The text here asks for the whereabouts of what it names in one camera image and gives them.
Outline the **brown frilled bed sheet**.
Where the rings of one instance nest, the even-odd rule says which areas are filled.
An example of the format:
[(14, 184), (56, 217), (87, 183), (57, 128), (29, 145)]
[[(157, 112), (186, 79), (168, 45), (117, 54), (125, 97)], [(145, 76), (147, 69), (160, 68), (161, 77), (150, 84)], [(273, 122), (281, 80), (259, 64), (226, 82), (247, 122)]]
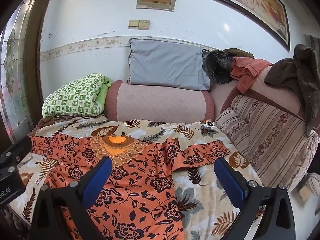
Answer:
[(54, 137), (57, 134), (63, 134), (67, 129), (75, 129), (76, 132), (83, 131), (85, 128), (94, 128), (108, 122), (104, 115), (99, 115), (95, 118), (89, 117), (48, 117), (42, 118), (40, 122), (31, 130), (28, 136), (38, 137)]

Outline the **grey pillow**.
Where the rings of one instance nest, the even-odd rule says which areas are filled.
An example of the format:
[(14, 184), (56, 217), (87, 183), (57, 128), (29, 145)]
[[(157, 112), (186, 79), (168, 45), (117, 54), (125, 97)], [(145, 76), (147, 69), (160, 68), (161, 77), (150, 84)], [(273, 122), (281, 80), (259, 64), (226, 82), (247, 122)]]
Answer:
[(188, 90), (210, 89), (201, 47), (152, 39), (129, 40), (128, 83)]

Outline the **beige wall switch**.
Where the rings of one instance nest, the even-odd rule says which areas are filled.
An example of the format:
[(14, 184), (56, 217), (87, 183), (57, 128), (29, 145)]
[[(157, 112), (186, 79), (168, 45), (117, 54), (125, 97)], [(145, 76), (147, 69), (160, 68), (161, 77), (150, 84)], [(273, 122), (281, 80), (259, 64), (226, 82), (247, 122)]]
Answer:
[(139, 30), (149, 30), (150, 29), (150, 21), (149, 20), (139, 20), (138, 29)]
[(129, 29), (138, 29), (139, 28), (139, 20), (129, 20), (128, 28)]

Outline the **beige leaf print blanket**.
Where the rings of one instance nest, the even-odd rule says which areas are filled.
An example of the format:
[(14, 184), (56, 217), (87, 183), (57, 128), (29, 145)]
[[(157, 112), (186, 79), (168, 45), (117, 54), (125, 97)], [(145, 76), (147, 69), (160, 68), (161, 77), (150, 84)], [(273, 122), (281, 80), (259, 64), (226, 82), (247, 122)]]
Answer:
[[(209, 120), (192, 124), (164, 123), (133, 119), (110, 121), (76, 132), (67, 129), (64, 135), (74, 138), (106, 137), (125, 135), (136, 140), (163, 143), (168, 138), (177, 139), (181, 148), (222, 142), (229, 154), (224, 158), (231, 167), (248, 180), (259, 180), (250, 163), (238, 152), (232, 142)], [(30, 226), (40, 188), (46, 183), (51, 169), (57, 165), (54, 159), (30, 152), (18, 169), (26, 190), (13, 200), (5, 210), (12, 218), (12, 226), (25, 235)], [(239, 209), (231, 204), (214, 173), (212, 164), (201, 167), (180, 168), (172, 173), (175, 198), (182, 218), (184, 239), (220, 239), (236, 219)]]

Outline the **pink bolster cushion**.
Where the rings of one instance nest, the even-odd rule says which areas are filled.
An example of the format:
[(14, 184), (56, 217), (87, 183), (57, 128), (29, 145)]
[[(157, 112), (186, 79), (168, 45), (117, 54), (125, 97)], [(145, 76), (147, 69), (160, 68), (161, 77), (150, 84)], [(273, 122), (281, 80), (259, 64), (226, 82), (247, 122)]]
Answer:
[(104, 114), (110, 121), (142, 119), (164, 123), (214, 120), (214, 101), (207, 91), (115, 81), (107, 91)]

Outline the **right beige wall switch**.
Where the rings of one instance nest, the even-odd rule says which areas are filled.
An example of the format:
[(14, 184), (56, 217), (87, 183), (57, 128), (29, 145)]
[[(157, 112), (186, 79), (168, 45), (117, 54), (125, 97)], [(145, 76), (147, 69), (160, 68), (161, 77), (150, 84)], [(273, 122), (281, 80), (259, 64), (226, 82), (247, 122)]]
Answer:
[(149, 30), (150, 29), (150, 21), (149, 20), (139, 20), (138, 29), (139, 30)]

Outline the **framed landscape painting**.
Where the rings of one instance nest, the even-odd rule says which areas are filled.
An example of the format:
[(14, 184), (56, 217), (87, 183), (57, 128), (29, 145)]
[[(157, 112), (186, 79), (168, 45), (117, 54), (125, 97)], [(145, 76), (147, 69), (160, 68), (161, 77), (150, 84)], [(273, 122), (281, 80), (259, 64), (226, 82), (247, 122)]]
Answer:
[(221, 0), (255, 20), (281, 45), (290, 50), (287, 12), (281, 0)]

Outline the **small striped cushion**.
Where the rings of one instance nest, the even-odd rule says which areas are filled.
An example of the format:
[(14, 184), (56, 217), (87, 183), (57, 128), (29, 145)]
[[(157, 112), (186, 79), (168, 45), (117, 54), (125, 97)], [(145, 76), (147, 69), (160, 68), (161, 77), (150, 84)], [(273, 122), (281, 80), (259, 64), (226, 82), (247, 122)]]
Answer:
[(249, 154), (249, 125), (231, 107), (216, 119), (218, 128), (230, 139), (235, 148), (247, 158)]

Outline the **dark brown fleece blanket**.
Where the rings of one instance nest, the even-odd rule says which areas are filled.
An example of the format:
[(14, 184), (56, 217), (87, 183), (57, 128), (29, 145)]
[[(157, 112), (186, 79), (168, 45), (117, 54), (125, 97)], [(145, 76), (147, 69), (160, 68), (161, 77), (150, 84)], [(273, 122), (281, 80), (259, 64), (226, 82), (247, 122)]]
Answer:
[(298, 44), (292, 58), (276, 62), (264, 83), (292, 90), (304, 108), (305, 133), (309, 135), (319, 115), (319, 60), (311, 47)]

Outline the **black furry garment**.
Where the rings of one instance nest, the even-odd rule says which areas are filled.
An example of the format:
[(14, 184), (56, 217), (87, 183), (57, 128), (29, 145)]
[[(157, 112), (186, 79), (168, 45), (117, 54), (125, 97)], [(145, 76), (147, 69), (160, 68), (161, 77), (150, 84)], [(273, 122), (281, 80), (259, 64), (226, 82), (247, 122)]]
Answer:
[(234, 54), (221, 50), (212, 50), (207, 53), (204, 57), (204, 69), (213, 84), (223, 85), (233, 80), (231, 71), (234, 57)]

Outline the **salmon orange towel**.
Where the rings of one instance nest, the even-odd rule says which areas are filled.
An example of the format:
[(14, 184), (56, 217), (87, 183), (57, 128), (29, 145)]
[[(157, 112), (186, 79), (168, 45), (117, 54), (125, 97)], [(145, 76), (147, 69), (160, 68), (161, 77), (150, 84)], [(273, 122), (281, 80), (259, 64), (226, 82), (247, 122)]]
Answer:
[(231, 77), (238, 82), (237, 89), (241, 94), (246, 93), (258, 76), (272, 63), (263, 59), (250, 57), (234, 57), (232, 62)]

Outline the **striped floral cushion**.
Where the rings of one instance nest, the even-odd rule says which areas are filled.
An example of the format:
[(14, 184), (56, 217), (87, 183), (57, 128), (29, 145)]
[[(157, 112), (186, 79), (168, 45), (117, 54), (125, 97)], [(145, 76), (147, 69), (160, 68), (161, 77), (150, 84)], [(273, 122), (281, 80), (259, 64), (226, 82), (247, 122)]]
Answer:
[(305, 133), (305, 122), (262, 101), (236, 96), (231, 108), (249, 125), (252, 165), (266, 187), (279, 183), (292, 191), (306, 175), (315, 156), (319, 135)]

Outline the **stained glass wooden door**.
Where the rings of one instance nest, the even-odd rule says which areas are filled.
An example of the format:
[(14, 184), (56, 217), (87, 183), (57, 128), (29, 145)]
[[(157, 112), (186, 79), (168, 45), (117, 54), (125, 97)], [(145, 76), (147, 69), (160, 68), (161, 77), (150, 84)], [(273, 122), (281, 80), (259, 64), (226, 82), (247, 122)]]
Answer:
[(1, 11), (1, 148), (42, 117), (40, 39), (50, 0), (12, 0)]

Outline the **orange black floral garment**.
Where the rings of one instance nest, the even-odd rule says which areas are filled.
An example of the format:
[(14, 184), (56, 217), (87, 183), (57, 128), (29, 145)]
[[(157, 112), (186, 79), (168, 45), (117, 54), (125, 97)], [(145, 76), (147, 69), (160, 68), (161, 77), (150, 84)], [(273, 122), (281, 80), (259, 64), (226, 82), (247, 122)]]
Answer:
[(172, 173), (201, 167), (229, 154), (220, 141), (181, 148), (177, 139), (145, 142), (125, 135), (32, 137), (31, 152), (57, 165), (46, 183), (64, 187), (92, 170), (102, 157), (112, 172), (88, 214), (104, 239), (184, 239)]

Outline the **green white checkered pillow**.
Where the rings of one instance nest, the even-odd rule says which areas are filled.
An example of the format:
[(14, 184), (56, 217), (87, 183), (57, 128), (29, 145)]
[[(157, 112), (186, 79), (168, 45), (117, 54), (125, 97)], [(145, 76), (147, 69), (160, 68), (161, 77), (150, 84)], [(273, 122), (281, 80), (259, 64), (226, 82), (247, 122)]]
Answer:
[(109, 77), (98, 73), (69, 82), (48, 95), (42, 105), (42, 116), (96, 117), (104, 111), (111, 85)]

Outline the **left beige wall switch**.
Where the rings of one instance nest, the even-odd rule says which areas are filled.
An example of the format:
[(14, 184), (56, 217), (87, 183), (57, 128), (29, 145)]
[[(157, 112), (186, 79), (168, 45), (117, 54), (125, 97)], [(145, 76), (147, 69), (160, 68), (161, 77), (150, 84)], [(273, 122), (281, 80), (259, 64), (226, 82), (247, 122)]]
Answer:
[(139, 28), (139, 20), (129, 20), (128, 28), (129, 29), (138, 29)]

